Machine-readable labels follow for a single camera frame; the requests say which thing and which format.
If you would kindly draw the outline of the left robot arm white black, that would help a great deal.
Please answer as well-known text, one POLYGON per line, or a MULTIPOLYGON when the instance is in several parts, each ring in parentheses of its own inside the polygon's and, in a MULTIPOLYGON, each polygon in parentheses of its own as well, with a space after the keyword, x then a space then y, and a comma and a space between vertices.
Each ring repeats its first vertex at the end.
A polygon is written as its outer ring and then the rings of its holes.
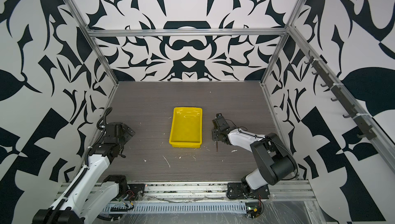
POLYGON ((113 160, 122 156, 125 144, 135 132, 121 122, 100 125, 102 134, 88 148, 84 165, 76 178, 48 209, 40 209, 33 217, 34 224, 91 224, 114 199, 120 200, 127 209, 131 192, 124 175, 109 175, 99 189, 91 194, 98 179, 113 160))

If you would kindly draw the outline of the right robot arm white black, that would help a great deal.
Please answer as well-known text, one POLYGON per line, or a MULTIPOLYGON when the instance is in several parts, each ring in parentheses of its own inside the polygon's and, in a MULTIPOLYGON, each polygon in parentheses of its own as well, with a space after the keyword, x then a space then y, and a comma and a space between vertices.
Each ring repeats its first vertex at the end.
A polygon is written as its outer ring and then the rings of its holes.
POLYGON ((257 169, 242 179, 247 191, 253 192, 268 184, 273 186, 292 173, 297 175, 297 163, 277 134, 255 134, 228 122, 222 114, 216 114, 212 138, 253 154, 257 169))

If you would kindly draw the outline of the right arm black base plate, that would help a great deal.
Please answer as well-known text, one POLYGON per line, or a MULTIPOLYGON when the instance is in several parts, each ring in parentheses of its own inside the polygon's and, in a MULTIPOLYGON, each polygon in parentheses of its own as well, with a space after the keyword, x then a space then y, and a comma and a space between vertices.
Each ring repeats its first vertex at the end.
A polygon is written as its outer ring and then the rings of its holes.
POLYGON ((252 190, 246 183, 228 183, 226 197, 231 200, 236 199, 269 199, 270 191, 267 185, 257 190, 252 190))

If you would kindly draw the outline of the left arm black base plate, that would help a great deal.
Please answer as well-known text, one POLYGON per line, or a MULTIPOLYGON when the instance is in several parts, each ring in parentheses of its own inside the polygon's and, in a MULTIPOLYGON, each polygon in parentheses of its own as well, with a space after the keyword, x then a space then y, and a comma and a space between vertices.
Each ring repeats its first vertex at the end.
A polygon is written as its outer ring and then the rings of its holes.
POLYGON ((145 187, 146 184, 144 183, 128 184, 128 189, 123 199, 127 201, 138 201, 142 199, 145 194, 145 187))

